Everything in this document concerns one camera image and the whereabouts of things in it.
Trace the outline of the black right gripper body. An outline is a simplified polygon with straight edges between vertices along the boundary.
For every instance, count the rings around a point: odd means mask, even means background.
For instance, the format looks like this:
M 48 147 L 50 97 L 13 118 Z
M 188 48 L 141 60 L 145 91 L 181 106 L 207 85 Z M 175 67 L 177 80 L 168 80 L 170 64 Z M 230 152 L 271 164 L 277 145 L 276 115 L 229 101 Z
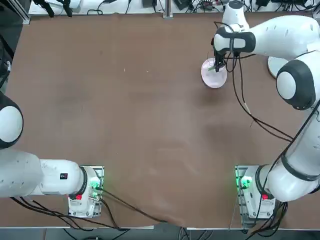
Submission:
M 215 62 L 216 63 L 223 63 L 225 61 L 225 55 L 226 55 L 226 51 L 224 50 L 213 50 L 214 52 L 214 58 L 215 58 Z

